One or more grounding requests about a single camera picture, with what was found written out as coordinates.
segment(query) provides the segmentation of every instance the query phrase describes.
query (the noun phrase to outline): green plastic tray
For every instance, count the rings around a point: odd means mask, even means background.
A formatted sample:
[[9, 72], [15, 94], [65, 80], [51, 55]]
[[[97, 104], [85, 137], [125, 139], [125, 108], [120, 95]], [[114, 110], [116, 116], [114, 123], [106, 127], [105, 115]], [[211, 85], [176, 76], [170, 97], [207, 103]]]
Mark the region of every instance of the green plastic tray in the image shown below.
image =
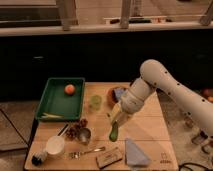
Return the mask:
[[[75, 93], [67, 95], [64, 88], [67, 84], [75, 86]], [[35, 118], [39, 121], [76, 121], [81, 117], [84, 78], [49, 78], [43, 91]], [[54, 114], [60, 118], [43, 118], [44, 113]]]

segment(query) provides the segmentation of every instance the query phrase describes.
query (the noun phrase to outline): wooden board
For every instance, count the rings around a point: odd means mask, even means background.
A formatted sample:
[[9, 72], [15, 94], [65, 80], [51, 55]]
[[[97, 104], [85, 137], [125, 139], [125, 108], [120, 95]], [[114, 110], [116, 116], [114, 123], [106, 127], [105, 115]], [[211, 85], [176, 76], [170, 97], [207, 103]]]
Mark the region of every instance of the wooden board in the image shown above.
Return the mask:
[[[70, 159], [71, 151], [86, 150], [105, 146], [107, 150], [119, 147], [123, 153], [123, 160], [110, 165], [107, 170], [130, 170], [125, 164], [125, 138], [131, 138], [150, 157], [151, 164], [142, 170], [177, 170], [177, 162], [167, 127], [162, 115], [157, 94], [152, 94], [146, 101], [144, 108], [135, 113], [135, 116], [120, 128], [119, 138], [116, 142], [108, 140], [111, 130], [109, 119], [106, 115], [111, 109], [106, 101], [106, 94], [112, 87], [128, 83], [86, 83], [82, 118], [86, 118], [88, 128], [92, 132], [88, 146], [81, 145], [77, 140], [70, 141], [66, 135], [65, 153], [61, 158], [47, 160], [39, 167], [33, 166], [33, 154], [42, 150], [49, 137], [56, 135], [65, 123], [39, 123], [34, 141], [30, 148], [25, 163], [26, 170], [99, 170], [96, 164], [97, 154], [92, 153], [80, 159]], [[94, 111], [89, 107], [90, 98], [94, 95], [102, 97], [101, 109]]]

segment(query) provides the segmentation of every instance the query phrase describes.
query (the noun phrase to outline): white cup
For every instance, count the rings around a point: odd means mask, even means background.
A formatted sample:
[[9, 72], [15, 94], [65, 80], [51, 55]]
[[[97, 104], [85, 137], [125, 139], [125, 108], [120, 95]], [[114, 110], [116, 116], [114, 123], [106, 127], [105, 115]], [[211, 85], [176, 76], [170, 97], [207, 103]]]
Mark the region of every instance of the white cup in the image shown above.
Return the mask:
[[46, 152], [51, 157], [59, 157], [64, 153], [65, 141], [61, 136], [52, 136], [46, 143]]

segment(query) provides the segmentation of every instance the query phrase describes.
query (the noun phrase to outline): black cable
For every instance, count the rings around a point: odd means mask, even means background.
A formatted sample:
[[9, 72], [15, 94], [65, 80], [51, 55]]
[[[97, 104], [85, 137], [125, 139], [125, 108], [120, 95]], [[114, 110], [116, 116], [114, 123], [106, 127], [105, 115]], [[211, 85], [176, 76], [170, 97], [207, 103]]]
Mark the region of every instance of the black cable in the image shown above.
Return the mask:
[[212, 171], [212, 169], [209, 169], [206, 166], [203, 166], [203, 165], [198, 164], [198, 163], [192, 163], [192, 162], [183, 163], [183, 164], [179, 165], [179, 171], [181, 171], [181, 169], [183, 169], [183, 168], [186, 168], [186, 169], [189, 169], [190, 171], [193, 171], [193, 169], [189, 167], [190, 165], [191, 166], [197, 166], [199, 168], [203, 168], [204, 171]]
[[10, 118], [7, 116], [7, 114], [4, 112], [4, 110], [0, 108], [0, 111], [4, 115], [4, 117], [8, 120], [8, 122], [12, 125], [12, 127], [15, 129], [15, 131], [17, 132], [17, 134], [21, 137], [21, 139], [25, 142], [25, 144], [27, 145], [27, 147], [29, 147], [28, 142], [24, 139], [24, 137], [21, 135], [21, 133], [15, 127], [15, 125], [13, 124], [13, 122], [10, 120]]

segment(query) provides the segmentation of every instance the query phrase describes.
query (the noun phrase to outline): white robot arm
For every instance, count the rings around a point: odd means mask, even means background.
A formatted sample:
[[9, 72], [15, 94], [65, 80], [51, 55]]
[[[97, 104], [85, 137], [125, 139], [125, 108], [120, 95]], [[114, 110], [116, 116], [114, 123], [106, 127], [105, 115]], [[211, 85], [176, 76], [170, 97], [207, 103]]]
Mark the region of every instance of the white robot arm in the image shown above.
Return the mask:
[[111, 124], [121, 126], [132, 114], [139, 111], [156, 88], [165, 92], [194, 121], [213, 138], [213, 104], [176, 81], [167, 69], [156, 60], [145, 61], [140, 68], [141, 77], [121, 96], [111, 114]]

